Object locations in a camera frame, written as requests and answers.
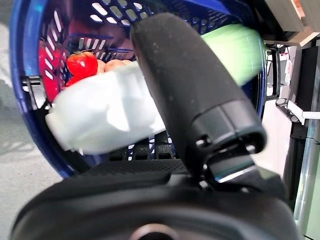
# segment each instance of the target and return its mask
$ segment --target floor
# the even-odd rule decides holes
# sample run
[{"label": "floor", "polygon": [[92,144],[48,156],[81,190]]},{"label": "floor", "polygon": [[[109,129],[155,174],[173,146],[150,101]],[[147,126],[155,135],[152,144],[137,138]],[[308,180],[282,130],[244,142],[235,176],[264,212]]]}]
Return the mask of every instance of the floor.
[{"label": "floor", "polygon": [[[8,239],[17,212],[28,200],[61,180],[33,143],[16,106],[8,56],[11,4],[0,0],[0,240]],[[287,154],[283,142],[289,139],[291,124],[270,101],[263,125],[269,142],[254,159],[282,175]]]},{"label": "floor", "polygon": [[16,214],[60,176],[32,141],[17,109],[10,81],[11,1],[0,0],[0,240],[7,240]]}]

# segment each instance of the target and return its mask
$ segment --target red item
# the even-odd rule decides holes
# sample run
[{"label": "red item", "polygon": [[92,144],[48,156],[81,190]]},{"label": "red item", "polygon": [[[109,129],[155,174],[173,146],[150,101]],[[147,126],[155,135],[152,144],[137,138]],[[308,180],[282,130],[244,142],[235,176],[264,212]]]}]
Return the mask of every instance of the red item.
[{"label": "red item", "polygon": [[55,99],[55,97],[58,95],[58,86],[57,86],[57,80],[55,77],[53,79],[50,79],[46,75],[43,76],[43,86],[45,90],[45,94],[47,99],[50,103],[52,103]]},{"label": "red item", "polygon": [[66,87],[70,87],[72,84],[75,84],[77,82],[79,82],[81,80],[81,78],[78,78],[76,76],[72,76],[70,77],[69,81],[65,84]]},{"label": "red item", "polygon": [[66,66],[73,76],[84,79],[97,73],[98,62],[90,52],[76,52],[68,57]]},{"label": "red item", "polygon": [[53,52],[53,61],[52,61],[52,67],[53,69],[57,69],[59,67],[59,60],[60,60],[61,51],[59,48],[56,48]]}]

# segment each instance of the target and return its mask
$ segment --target blue shopping basket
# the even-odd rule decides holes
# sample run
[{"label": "blue shopping basket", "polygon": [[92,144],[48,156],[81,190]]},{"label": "blue shopping basket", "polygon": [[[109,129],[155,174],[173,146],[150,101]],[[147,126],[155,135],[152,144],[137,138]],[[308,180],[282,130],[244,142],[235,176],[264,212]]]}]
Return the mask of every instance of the blue shopping basket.
[{"label": "blue shopping basket", "polygon": [[[178,158],[166,132],[115,152],[83,155],[63,151],[49,131],[45,115],[63,91],[70,73],[66,59],[88,50],[104,62],[134,60],[131,25],[148,16],[170,12],[199,34],[229,24],[256,29],[256,16],[244,0],[16,0],[10,25],[10,63],[15,96],[25,124],[48,162],[64,178],[104,161]],[[262,114],[266,75],[262,72],[242,87],[258,115]],[[35,88],[46,100],[38,103]]]}]

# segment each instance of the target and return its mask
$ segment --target blue plastic rim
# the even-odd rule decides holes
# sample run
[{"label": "blue plastic rim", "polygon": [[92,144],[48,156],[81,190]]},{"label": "blue plastic rim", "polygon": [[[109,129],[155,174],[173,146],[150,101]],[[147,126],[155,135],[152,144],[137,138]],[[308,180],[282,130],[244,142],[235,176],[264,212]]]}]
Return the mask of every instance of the blue plastic rim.
[{"label": "blue plastic rim", "polygon": [[[199,34],[229,24],[255,28],[252,10],[243,0],[16,0],[10,24],[10,64],[14,93],[33,140],[56,171],[63,177],[81,169],[70,159],[93,167],[107,155],[66,154],[53,140],[44,122],[46,111],[33,109],[24,91],[24,77],[42,76],[63,91],[70,77],[67,57],[78,50],[89,50],[104,62],[134,60],[129,38],[131,25],[153,14],[173,13],[188,22]],[[45,64],[39,64],[42,47]],[[259,82],[243,86],[249,98],[256,98],[261,115],[265,92],[264,72]],[[128,156],[132,146],[128,147]],[[150,139],[150,155],[153,155]]]}]

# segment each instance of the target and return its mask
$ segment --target gray floor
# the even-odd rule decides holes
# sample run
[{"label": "gray floor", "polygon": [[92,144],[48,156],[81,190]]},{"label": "gray floor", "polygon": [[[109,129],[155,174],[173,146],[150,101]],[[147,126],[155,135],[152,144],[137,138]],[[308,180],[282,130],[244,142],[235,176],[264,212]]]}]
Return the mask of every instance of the gray floor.
[{"label": "gray floor", "polygon": [[17,108],[9,69],[11,1],[0,0],[0,240],[19,209],[61,178],[32,141]]}]

